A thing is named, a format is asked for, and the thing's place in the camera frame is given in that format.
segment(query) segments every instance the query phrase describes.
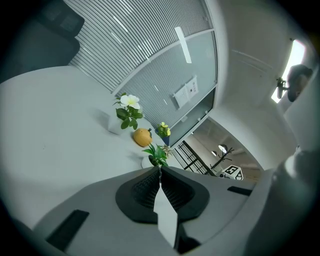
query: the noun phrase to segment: fluorescent light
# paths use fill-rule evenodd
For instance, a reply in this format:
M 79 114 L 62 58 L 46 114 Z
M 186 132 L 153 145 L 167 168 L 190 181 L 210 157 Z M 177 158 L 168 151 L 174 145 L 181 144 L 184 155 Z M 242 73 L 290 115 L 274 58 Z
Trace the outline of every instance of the fluorescent light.
M 117 39 L 119 41 L 120 44 L 122 44 L 122 42 L 119 40 L 118 37 L 116 37 L 116 35 L 114 33 L 111 32 L 111 34 L 115 37 L 115 39 Z
M 305 50 L 306 48 L 302 43 L 300 43 L 298 40 L 293 41 L 290 57 L 282 75 L 283 80 L 287 80 L 288 73 L 292 66 L 302 63 L 302 60 L 305 55 Z M 277 94 L 278 94 L 278 88 L 275 89 L 274 93 L 271 96 L 271 99 L 273 99 L 276 103 L 280 101 L 280 99 L 278 99 L 277 97 Z
M 128 29 L 126 29 L 126 27 L 120 22 L 120 20 L 117 19 L 116 16 L 113 16 L 113 18 L 114 18 L 115 21 L 118 22 L 118 24 L 125 30 L 125 32 L 128 32 Z
M 174 30 L 175 30 L 176 35 L 178 36 L 180 44 L 182 46 L 182 50 L 183 50 L 183 54 L 184 54 L 186 63 L 191 63 L 190 53 L 189 53 L 189 50 L 188 50 L 188 46 L 187 46 L 187 43 L 186 43 L 186 39 L 185 39 L 184 33 L 181 30 L 181 27 L 177 26 L 177 27 L 174 28 Z
M 150 62 L 150 60 L 149 60 L 149 58 L 148 58 L 148 56 L 145 54 L 145 52 L 142 50 L 142 48 L 141 48 L 141 46 L 140 45 L 138 45 L 138 48 L 143 52 L 143 54 L 144 54 L 144 57 Z
M 121 3 L 127 8 L 127 10 L 132 13 L 133 9 L 132 7 L 128 4 L 128 2 L 126 0 L 120 0 Z

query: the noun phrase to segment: paper sheet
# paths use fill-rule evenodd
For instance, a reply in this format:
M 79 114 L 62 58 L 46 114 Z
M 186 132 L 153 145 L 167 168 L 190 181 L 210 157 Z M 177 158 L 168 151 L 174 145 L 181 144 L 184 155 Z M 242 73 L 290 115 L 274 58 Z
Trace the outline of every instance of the paper sheet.
M 153 211 L 158 214 L 158 229 L 173 248 L 176 240 L 178 214 L 171 206 L 160 183 L 160 188 L 155 196 Z

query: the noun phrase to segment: white card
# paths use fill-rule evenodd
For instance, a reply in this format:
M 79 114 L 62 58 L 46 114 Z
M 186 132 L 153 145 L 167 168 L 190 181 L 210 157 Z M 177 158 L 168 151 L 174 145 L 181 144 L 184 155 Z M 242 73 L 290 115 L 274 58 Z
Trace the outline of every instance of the white card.
M 153 211 L 158 214 L 158 229 L 160 233 L 173 248 L 176 241 L 178 214 L 166 197 L 161 183 L 155 196 Z
M 179 105 L 179 108 L 181 109 L 181 107 L 189 101 L 187 87 L 183 86 L 174 94 L 174 97 Z
M 194 97 L 199 92 L 197 77 L 195 76 L 189 82 L 187 82 L 185 85 L 186 85 L 186 89 L 188 91 L 188 98 L 189 98 L 189 100 L 191 100 L 192 97 Z

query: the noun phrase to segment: white desk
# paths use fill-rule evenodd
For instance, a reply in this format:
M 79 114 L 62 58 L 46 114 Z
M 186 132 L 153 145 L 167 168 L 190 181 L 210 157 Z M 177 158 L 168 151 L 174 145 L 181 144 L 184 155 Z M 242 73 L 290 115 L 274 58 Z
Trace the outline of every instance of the white desk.
M 16 76 L 0 85 L 0 188 L 9 212 L 30 228 L 83 187 L 141 169 L 148 154 L 108 132 L 114 97 L 71 66 Z M 152 128 L 146 119 L 138 127 Z M 163 145 L 152 129 L 153 144 Z M 169 166 L 182 168 L 172 156 Z

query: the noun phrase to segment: white flower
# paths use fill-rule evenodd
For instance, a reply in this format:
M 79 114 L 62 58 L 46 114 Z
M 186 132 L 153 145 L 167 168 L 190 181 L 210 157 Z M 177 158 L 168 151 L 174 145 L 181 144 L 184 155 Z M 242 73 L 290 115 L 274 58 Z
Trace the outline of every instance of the white flower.
M 139 98 L 134 96 L 134 95 L 123 95 L 120 98 L 121 106 L 126 107 L 130 106 L 133 107 L 134 109 L 138 110 L 140 109 L 140 105 L 138 104 Z

